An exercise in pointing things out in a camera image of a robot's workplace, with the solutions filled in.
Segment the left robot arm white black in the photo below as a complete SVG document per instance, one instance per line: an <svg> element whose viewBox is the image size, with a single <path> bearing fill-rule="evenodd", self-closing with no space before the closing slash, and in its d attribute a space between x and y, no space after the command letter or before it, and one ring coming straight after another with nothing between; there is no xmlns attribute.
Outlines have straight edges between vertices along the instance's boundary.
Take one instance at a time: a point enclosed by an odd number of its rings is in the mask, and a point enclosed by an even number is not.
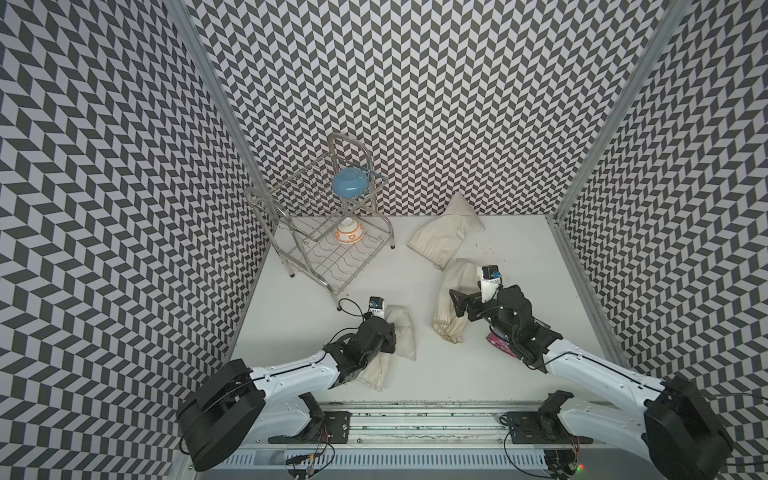
<svg viewBox="0 0 768 480"><path fill-rule="evenodd" d="M357 379L379 355L395 350L395 326L367 313L358 327L307 358L270 367L232 360L178 408L185 454L204 472L243 444L321 443L327 424L313 394Z"/></svg>

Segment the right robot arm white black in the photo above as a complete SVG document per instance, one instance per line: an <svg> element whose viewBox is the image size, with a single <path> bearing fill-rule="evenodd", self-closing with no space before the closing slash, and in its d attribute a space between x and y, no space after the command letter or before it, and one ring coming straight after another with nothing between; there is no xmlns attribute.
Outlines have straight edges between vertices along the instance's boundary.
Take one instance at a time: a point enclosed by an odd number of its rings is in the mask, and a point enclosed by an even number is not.
<svg viewBox="0 0 768 480"><path fill-rule="evenodd" d="M492 336L527 368L587 388L597 405L572 393L550 394L538 410L542 433L563 432L618 447L649 461L667 479L714 479L734 442L695 383L661 380L580 348L537 320L519 286L492 293L449 292L458 317L488 323Z"/></svg>

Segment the pink snack packet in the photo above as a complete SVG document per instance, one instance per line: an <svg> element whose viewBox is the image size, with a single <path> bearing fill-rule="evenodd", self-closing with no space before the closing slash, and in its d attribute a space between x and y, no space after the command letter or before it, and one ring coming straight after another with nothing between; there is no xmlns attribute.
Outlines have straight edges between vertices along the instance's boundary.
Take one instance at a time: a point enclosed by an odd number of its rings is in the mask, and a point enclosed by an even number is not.
<svg viewBox="0 0 768 480"><path fill-rule="evenodd" d="M517 355L510 349L509 345L500 337L498 337L495 333L490 332L486 340L490 345L492 345L494 348L498 349L499 351L516 358Z"/></svg>

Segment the blue bowl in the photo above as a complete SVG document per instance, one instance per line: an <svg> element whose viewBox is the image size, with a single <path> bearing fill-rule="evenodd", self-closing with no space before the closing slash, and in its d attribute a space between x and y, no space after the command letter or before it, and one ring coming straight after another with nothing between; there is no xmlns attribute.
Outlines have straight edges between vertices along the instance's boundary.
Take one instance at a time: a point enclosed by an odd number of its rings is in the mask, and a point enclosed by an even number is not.
<svg viewBox="0 0 768 480"><path fill-rule="evenodd" d="M332 192L342 199L356 199L368 193L368 173L356 166L346 167L336 173L331 183Z"/></svg>

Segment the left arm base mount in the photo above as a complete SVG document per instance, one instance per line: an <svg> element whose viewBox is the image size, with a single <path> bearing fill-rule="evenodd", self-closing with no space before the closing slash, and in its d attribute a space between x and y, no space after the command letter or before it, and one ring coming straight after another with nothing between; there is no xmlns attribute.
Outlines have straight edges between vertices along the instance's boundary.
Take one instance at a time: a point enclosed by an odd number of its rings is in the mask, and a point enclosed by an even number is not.
<svg viewBox="0 0 768 480"><path fill-rule="evenodd" d="M350 433L349 411L325 411L311 393L291 400L278 410L278 426L267 436L270 444L346 444Z"/></svg>

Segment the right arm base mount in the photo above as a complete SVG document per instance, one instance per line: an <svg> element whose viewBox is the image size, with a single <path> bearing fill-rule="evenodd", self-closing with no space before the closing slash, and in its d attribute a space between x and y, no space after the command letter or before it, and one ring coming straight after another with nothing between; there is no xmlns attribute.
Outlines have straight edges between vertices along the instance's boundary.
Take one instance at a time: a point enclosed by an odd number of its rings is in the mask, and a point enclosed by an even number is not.
<svg viewBox="0 0 768 480"><path fill-rule="evenodd" d="M558 417L562 405L573 397L571 392L557 390L550 393L536 411L509 411L499 417L499 423L508 429L513 444L593 444L592 438L576 436L568 431Z"/></svg>

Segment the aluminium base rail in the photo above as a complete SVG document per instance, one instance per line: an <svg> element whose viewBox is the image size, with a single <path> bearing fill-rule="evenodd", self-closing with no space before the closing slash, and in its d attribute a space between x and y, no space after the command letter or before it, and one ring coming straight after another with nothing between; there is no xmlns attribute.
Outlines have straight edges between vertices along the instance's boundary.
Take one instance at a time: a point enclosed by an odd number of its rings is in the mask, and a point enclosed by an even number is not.
<svg viewBox="0 0 768 480"><path fill-rule="evenodd" d="M592 443L515 444L499 418L532 403L326 403L345 412L334 425L341 443L239 447L198 473L178 459L171 479L546 479L548 465L569 462L577 479L658 479L647 461Z"/></svg>

